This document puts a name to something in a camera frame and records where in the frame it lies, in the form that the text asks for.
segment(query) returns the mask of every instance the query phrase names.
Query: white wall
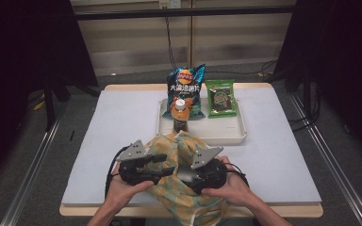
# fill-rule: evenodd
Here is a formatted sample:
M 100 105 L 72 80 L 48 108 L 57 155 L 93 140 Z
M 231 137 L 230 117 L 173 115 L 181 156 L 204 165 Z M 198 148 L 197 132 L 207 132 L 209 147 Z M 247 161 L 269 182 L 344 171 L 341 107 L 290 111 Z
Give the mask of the white wall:
M 115 4 L 103 4 L 112 1 Z M 158 1 L 74 0 L 74 12 L 157 9 Z M 182 8 L 294 5 L 293 0 L 186 0 Z M 278 58 L 290 14 L 169 18 L 177 66 Z M 164 18 L 80 21 L 96 75 L 171 69 Z

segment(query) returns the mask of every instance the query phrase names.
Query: clear plastic tray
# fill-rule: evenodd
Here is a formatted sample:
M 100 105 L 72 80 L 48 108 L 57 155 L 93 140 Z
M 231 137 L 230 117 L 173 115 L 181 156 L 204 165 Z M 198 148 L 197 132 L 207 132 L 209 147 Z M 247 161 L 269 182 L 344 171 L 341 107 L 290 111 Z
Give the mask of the clear plastic tray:
M 157 133 L 169 134 L 173 129 L 173 120 L 163 117 L 167 110 L 167 99 L 159 102 Z M 247 136 L 245 124 L 237 100 L 237 116 L 209 119 L 207 98 L 201 98 L 201 110 L 206 115 L 199 120 L 188 121 L 189 133 L 202 139 L 207 145 L 240 144 Z

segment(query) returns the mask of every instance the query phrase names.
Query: bottle cap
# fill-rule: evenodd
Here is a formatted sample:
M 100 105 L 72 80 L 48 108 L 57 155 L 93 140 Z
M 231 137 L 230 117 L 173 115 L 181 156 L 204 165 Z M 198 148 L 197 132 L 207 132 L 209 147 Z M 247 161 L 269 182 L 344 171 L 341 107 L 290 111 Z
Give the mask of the bottle cap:
M 175 101 L 175 109 L 184 110 L 184 108 L 185 108 L 185 101 L 183 99 L 178 99 Z

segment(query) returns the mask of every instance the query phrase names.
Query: wire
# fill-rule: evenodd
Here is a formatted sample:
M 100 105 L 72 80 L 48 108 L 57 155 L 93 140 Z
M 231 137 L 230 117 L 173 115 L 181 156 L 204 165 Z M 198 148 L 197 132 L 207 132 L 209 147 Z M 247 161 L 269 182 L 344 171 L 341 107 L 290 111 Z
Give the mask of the wire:
M 292 129 L 292 132 L 296 132 L 296 131 L 305 129 L 307 126 L 316 122 L 320 116 L 320 109 L 321 109 L 321 93 L 320 93 L 319 87 L 316 85 L 316 96 L 314 99 L 313 109 L 311 110 L 310 115 L 303 117 L 301 119 L 298 119 L 298 120 L 288 120 L 290 125 L 295 124 L 300 121 L 302 121 L 302 122 L 308 121 L 308 123 L 305 124 L 304 126 Z
M 237 73 L 237 72 L 229 72 L 229 71 L 215 71 L 215 72 L 211 72 L 211 71 L 205 71 L 205 73 L 234 73 L 234 74 L 255 74 L 255 73 L 262 73 L 264 72 L 264 70 L 268 69 L 274 62 L 276 62 L 276 60 L 271 60 L 271 61 L 268 61 L 268 62 L 265 62 L 262 66 L 261 66 L 261 69 L 259 71 L 254 71 L 254 72 L 250 72 L 250 73 Z
M 116 155 L 114 156 L 113 160 L 111 161 L 111 164 L 110 164 L 110 167 L 108 169 L 108 173 L 107 173 L 107 180 L 106 180 L 106 184 L 105 184 L 105 197 L 107 196 L 107 193 L 108 193 L 108 189 L 110 187 L 110 182 L 111 182 L 111 179 L 114 177 L 114 176 L 117 176 L 119 175 L 119 173 L 116 173 L 116 174 L 111 174 L 111 172 L 113 171 L 113 166 L 114 166 L 114 163 L 116 162 L 117 160 L 117 157 L 119 157 L 119 155 L 124 152 L 129 146 L 126 146 L 126 147 L 122 147 L 117 153 Z
M 264 70 L 266 70 L 266 69 L 268 69 L 272 64 L 274 64 L 275 62 L 277 61 L 277 59 L 276 60 L 273 60 L 273 61 L 268 61 L 268 62 L 266 62 L 266 63 L 264 63 L 262 66 L 261 66 L 261 75 L 263 76 L 262 77 L 262 82 L 264 82 L 264 80 L 265 80 L 265 74 L 264 74 Z
M 233 166 L 233 167 L 237 168 L 237 170 L 238 170 L 240 173 L 242 173 L 242 170 L 240 170 L 240 168 L 237 167 L 236 165 L 234 165 L 234 164 L 232 164 L 232 163 L 224 163 L 224 164 L 225 164 L 225 165 Z
M 240 177 L 240 179 L 242 179 L 242 181 L 243 181 L 248 187 L 250 187 L 250 186 L 249 186 L 248 179 L 246 179 L 246 174 L 245 174 L 245 173 L 242 173 L 242 171 L 240 171 L 240 169 L 239 169 L 237 166 L 235 166 L 235 165 L 233 165 L 233 164 L 230 164 L 230 165 L 236 167 L 239 171 L 232 170 L 232 169 L 231 169 L 231 170 L 228 169 L 226 172 L 233 172 L 233 173 L 235 173 L 236 175 L 238 175 L 238 176 Z
M 274 73 L 272 76 L 267 77 L 264 79 L 263 82 L 272 83 L 277 80 L 284 79 L 287 73 L 290 73 L 291 70 L 295 69 L 301 64 L 301 61 L 294 62 L 288 65 L 284 70 Z
M 175 65 L 174 56 L 173 56 L 173 48 L 172 48 L 172 40 L 170 39 L 170 25 L 169 25 L 169 18 L 165 17 L 166 19 L 166 27 L 167 27 L 167 40 L 169 43 L 169 57 L 170 62 L 172 63 L 172 66 L 174 69 L 177 69 L 177 66 Z

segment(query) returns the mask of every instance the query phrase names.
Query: bottle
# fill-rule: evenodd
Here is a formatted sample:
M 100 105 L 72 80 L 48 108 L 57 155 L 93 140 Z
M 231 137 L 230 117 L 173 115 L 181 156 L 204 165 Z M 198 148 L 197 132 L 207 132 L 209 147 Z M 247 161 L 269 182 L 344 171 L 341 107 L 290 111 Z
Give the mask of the bottle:
M 178 99 L 175 101 L 175 106 L 172 109 L 173 130 L 178 133 L 180 130 L 188 132 L 189 108 L 185 101 Z

